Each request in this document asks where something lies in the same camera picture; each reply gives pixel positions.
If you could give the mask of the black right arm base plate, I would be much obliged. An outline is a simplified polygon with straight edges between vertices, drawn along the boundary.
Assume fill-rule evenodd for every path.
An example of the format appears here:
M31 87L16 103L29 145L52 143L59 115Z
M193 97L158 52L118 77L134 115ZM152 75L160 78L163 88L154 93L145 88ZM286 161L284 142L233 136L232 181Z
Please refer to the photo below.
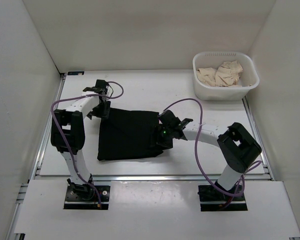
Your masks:
M198 192L201 212L241 212L247 211L245 195L232 197L225 195L211 185L199 185Z

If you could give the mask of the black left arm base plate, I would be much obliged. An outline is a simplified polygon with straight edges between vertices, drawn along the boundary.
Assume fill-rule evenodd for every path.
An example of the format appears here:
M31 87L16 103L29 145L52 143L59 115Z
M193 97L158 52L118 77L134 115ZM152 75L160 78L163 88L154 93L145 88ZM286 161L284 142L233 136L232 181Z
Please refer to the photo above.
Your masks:
M108 210L111 193L110 185L95 185L94 188L88 184L75 184L67 179L67 190L65 193L63 208L65 210Z

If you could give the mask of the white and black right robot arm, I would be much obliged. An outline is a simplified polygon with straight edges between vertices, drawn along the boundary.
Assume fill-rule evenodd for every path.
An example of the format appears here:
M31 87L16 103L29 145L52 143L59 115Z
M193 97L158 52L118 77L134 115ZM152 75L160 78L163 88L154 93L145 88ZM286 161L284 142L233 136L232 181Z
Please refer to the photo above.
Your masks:
M200 172L215 189L214 193L220 200L239 197L244 193L245 187L237 185L244 184L244 174L262 153L262 148L241 123L235 122L226 127L196 123L191 118L180 120L170 110L160 114L158 120L159 123L151 130L151 147L168 150L173 148L174 139L193 141L194 156L198 163L199 142L216 146L226 161L222 174L212 182L199 165Z

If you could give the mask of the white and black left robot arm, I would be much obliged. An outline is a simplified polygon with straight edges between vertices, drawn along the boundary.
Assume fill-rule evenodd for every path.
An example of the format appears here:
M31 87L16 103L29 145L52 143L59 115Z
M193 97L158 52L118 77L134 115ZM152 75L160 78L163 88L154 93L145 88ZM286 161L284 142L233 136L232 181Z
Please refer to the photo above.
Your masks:
M107 118L111 97L110 84L98 79L95 86L83 89L83 95L55 101L51 108L52 124L50 142L63 156L70 178L67 179L73 193L85 201L95 199L101 203L100 193L94 186L83 155L85 144L84 119L92 116Z

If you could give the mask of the black trousers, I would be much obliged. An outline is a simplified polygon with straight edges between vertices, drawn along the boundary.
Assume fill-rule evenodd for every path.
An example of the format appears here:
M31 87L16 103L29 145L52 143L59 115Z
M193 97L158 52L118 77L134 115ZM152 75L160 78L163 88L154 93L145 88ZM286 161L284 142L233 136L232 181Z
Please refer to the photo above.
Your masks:
M111 108L99 127L99 161L153 158L161 155L160 147L151 147L153 127L159 123L159 113L147 110Z

